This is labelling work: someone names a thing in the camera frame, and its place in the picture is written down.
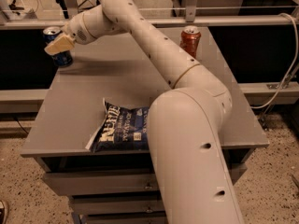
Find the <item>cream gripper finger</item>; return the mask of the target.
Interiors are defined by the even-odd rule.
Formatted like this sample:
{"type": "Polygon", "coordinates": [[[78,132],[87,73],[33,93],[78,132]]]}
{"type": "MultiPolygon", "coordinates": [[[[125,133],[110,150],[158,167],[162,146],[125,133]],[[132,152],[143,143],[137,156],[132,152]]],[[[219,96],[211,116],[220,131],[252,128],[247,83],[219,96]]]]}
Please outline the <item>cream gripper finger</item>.
{"type": "Polygon", "coordinates": [[[51,56],[56,55],[61,52],[71,50],[75,47],[75,38],[66,34],[59,34],[53,39],[48,39],[46,41],[47,46],[44,50],[51,56]]]}

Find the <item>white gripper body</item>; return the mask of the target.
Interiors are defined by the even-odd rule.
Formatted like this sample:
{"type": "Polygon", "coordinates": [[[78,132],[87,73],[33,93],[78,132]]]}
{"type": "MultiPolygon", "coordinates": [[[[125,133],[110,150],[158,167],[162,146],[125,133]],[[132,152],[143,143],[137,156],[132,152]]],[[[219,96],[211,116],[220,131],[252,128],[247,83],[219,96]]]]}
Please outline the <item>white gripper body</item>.
{"type": "Polygon", "coordinates": [[[79,13],[74,16],[66,25],[62,28],[63,32],[70,35],[79,44],[86,44],[88,41],[88,35],[85,31],[83,24],[83,14],[79,13]]]}

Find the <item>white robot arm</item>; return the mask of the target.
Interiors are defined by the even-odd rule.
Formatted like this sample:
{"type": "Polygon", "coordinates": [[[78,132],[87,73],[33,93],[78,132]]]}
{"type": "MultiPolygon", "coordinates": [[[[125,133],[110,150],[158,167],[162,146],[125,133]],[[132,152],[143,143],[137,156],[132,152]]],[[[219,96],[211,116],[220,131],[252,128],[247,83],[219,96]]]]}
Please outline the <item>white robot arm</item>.
{"type": "Polygon", "coordinates": [[[232,112],[231,93],[133,0],[101,0],[69,21],[45,51],[57,54],[118,31],[133,37],[171,88],[152,102],[147,128],[168,223],[244,224],[219,138],[232,112]]]}

